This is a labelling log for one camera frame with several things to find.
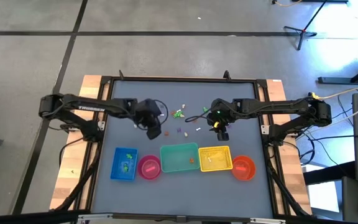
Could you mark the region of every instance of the teal basket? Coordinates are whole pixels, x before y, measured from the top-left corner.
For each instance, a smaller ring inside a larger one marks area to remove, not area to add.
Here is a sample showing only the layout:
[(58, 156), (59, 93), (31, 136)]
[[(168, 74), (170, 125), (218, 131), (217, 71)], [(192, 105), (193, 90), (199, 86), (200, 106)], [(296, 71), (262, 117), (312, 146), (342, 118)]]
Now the teal basket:
[(200, 168), (196, 143), (162, 146), (160, 158), (162, 172), (178, 172)]

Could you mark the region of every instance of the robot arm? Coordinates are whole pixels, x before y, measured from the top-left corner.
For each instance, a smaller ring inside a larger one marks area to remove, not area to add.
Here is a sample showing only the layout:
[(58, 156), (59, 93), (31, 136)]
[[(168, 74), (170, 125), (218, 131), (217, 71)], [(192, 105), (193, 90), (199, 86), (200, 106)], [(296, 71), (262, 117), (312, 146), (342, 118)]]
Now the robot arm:
[(66, 124), (62, 129), (79, 129), (85, 141), (99, 142), (103, 132), (96, 121), (86, 121), (71, 110), (105, 112), (115, 118), (129, 118), (136, 125), (147, 128), (147, 137), (156, 138), (161, 134), (161, 123), (158, 116), (161, 114), (156, 102), (146, 99), (137, 102), (134, 98), (115, 98), (111, 100), (95, 100), (71, 94), (53, 94), (41, 98), (39, 116), (48, 120), (59, 119)]
[(285, 123), (269, 126), (268, 142), (282, 145), (285, 136), (299, 133), (310, 126), (323, 127), (331, 124), (331, 107), (314, 98), (302, 98), (290, 101), (261, 102), (255, 99), (233, 99), (232, 103), (216, 99), (211, 104), (207, 115), (211, 131), (218, 135), (220, 141), (229, 140), (226, 126), (238, 119), (256, 118), (263, 114), (298, 114), (299, 117)]

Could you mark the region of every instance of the blue bin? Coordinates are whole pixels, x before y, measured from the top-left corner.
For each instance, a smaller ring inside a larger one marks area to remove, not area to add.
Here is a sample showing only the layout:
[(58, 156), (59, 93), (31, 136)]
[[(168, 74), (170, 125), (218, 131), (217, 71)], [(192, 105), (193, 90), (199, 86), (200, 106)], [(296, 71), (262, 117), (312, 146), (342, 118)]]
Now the blue bin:
[(132, 181), (135, 179), (137, 149), (117, 147), (112, 160), (110, 179)]

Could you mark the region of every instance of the wooden board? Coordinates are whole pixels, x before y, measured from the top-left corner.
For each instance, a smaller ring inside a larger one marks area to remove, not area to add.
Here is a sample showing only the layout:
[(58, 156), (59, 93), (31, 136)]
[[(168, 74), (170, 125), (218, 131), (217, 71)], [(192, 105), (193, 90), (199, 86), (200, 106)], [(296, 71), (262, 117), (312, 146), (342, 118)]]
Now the wooden board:
[[(80, 90), (80, 96), (97, 98), (101, 75), (85, 75)], [(268, 95), (271, 101), (285, 100), (284, 89), (281, 80), (267, 80)], [(261, 100), (264, 100), (263, 92), (260, 88)], [(104, 90), (103, 99), (106, 98), (106, 88)], [(77, 115), (84, 119), (92, 119), (93, 112), (90, 111), (76, 111)], [(273, 121), (276, 124), (282, 124), (290, 120), (288, 114), (276, 114), (273, 115)], [(68, 135), (67, 142), (72, 142), (81, 137), (79, 131), (70, 133)], [(295, 144), (295, 140), (291, 137), (287, 137), (286, 141)], [(82, 168), (83, 159), (85, 156), (86, 142), (80, 141), (65, 149), (63, 154), (62, 164), (58, 173), (55, 190), (53, 192), (50, 208), (56, 208), (64, 199), (70, 194), (80, 178), (80, 172)], [(302, 208), (311, 214), (311, 208), (309, 203), (308, 194), (306, 191), (305, 180), (303, 179), (302, 169), (298, 157), (298, 151), (291, 145), (284, 145), (280, 147), (280, 156), (282, 161), (283, 173), (286, 186), (295, 198), (295, 200), (302, 206)], [(83, 190), (81, 198), (80, 208), (85, 207), (85, 200), (87, 197), (88, 184)], [(278, 211), (284, 214), (283, 203), (281, 199), (281, 193), (277, 186), (275, 186), (275, 194), (277, 199)]]

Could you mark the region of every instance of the gray floor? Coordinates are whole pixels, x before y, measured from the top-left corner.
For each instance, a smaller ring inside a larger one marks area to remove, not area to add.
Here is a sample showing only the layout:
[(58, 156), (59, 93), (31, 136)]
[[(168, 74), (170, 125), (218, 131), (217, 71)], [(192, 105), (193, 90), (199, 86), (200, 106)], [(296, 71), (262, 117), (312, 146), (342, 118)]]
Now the gray floor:
[[(72, 30), (80, 0), (0, 0), (0, 30)], [(270, 1), (89, 1), (80, 30), (189, 30), (281, 32), (302, 28), (319, 3), (293, 7)], [(157, 75), (282, 79), (288, 99), (309, 91), (330, 95), (351, 86), (318, 85), (316, 77), (358, 72), (358, 0), (327, 4), (310, 27), (318, 36), (294, 49), (293, 37), (77, 37), (61, 92), (77, 94), (83, 75)], [(39, 99), (51, 92), (68, 37), (0, 37), (0, 215), (7, 214), (35, 134)], [(341, 96), (351, 107), (351, 93)], [(341, 109), (328, 100), (333, 114)], [(350, 124), (315, 137), (351, 133)], [(49, 131), (24, 207), (47, 211), (58, 172), (58, 151), (67, 135)], [(310, 146), (298, 141), (302, 152)], [(336, 162), (354, 159), (351, 139), (325, 141)], [(315, 162), (331, 166), (319, 145)]]

